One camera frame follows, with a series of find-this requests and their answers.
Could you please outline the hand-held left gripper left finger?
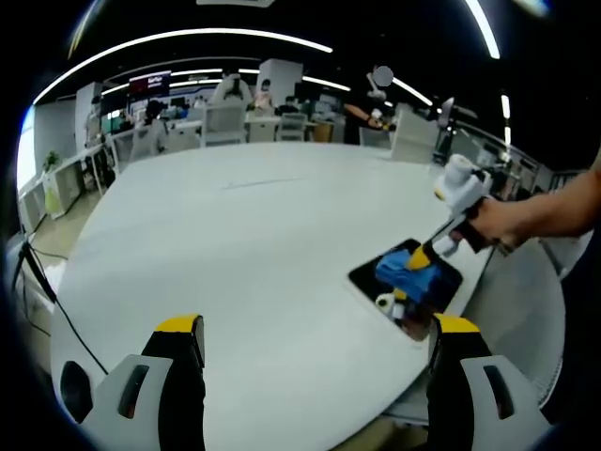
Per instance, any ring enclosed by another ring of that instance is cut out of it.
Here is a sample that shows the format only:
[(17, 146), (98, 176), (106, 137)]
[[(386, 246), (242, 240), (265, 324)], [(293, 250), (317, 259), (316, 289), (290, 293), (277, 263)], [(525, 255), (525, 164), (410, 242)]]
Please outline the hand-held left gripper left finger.
[(93, 443), (101, 450), (203, 450), (204, 321), (198, 314), (156, 327), (100, 383)]

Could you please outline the person's right hand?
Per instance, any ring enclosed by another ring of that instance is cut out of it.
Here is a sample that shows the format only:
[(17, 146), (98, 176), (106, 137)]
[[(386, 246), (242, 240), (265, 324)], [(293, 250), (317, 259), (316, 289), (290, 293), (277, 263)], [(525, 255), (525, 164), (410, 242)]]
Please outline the person's right hand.
[(470, 224), (486, 244), (496, 245), (508, 256), (520, 245), (520, 210), (519, 202), (503, 202), (486, 197), (479, 204), (476, 216), (470, 219)]

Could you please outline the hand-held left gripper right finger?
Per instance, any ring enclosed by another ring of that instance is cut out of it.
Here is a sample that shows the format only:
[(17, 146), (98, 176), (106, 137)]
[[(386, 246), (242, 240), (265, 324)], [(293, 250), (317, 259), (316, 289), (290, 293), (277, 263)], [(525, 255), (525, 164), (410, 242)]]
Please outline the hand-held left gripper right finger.
[(426, 389), (430, 450), (530, 450), (549, 430), (530, 381), (468, 319), (436, 313)]

